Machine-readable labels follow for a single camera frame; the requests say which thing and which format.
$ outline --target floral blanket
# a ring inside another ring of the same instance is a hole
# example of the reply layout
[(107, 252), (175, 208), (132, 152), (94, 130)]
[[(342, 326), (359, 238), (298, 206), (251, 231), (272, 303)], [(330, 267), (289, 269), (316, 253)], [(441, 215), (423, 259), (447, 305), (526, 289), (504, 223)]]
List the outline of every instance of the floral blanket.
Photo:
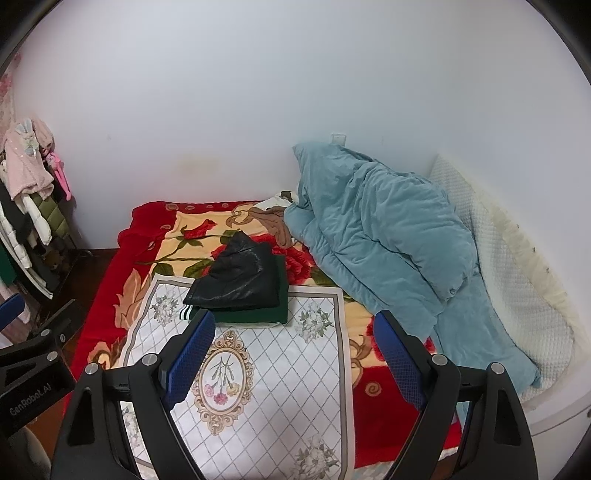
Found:
[[(119, 234), (119, 251), (107, 269), (83, 328), (72, 371), (79, 376), (88, 362), (110, 368), (121, 355), (127, 332), (156, 273), (197, 278), (208, 272), (233, 231), (268, 242), (285, 255), (291, 285), (335, 287), (307, 248), (293, 243), (282, 210), (263, 212), (255, 202), (187, 204), (152, 202), (134, 209), (129, 229)], [(399, 454), (418, 416), (404, 401), (373, 337), (373, 318), (345, 293), (349, 337), (355, 466), (390, 462)], [(427, 342), (433, 351), (433, 344)], [(458, 446), (458, 422), (445, 448)]]

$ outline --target blue gripper pad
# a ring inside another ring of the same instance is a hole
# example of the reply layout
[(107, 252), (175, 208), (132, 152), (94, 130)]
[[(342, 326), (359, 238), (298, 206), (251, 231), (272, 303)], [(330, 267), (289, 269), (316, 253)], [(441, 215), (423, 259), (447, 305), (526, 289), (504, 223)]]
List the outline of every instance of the blue gripper pad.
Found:
[(0, 330), (8, 326), (16, 317), (25, 310), (25, 300), (15, 293), (7, 301), (0, 305)]
[(374, 319), (374, 338), (404, 400), (421, 411), (427, 403), (421, 372), (382, 313)]
[(162, 404), (169, 411), (187, 397), (215, 333), (215, 318), (207, 312), (168, 371)]

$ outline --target floral wallpaper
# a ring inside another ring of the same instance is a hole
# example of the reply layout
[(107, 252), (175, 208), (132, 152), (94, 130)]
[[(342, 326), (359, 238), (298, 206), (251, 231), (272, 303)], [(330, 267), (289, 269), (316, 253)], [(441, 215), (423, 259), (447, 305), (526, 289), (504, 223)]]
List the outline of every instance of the floral wallpaper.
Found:
[(18, 53), (6, 72), (0, 77), (0, 150), (3, 150), (4, 135), (14, 121), (14, 98), (12, 94), (12, 77), (18, 63), (21, 61), (21, 55)]

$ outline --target folded green garment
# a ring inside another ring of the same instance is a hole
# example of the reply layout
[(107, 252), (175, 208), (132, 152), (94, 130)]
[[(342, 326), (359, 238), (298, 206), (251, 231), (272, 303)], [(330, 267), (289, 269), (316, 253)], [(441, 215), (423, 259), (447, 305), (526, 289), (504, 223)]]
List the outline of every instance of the folded green garment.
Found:
[[(277, 307), (252, 310), (212, 310), (216, 323), (287, 323), (287, 272), (285, 271), (285, 255), (274, 255), (279, 273), (279, 305)], [(185, 308), (181, 316), (191, 319), (199, 307)]]

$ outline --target white flower print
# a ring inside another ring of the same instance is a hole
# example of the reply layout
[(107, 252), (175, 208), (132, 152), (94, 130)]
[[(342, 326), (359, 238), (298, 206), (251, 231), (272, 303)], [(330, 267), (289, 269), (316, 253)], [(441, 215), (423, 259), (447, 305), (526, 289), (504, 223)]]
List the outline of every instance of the white flower print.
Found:
[(125, 430), (129, 438), (129, 445), (131, 449), (136, 452), (144, 448), (144, 440), (139, 433), (138, 420), (135, 418), (135, 412), (132, 404), (127, 404), (122, 410), (123, 423), (125, 423)]
[(154, 318), (159, 324), (165, 326), (173, 321), (173, 316), (178, 307), (178, 300), (164, 294), (156, 297), (156, 302), (150, 307), (154, 311)]
[(310, 343), (318, 337), (323, 337), (326, 329), (333, 326), (334, 324), (329, 320), (329, 314), (313, 301), (310, 302), (307, 310), (301, 312), (295, 329), (306, 343)]
[(335, 451), (328, 448), (319, 435), (314, 435), (305, 442), (306, 448), (300, 449), (295, 456), (294, 480), (318, 480), (325, 478), (330, 468), (339, 465)]

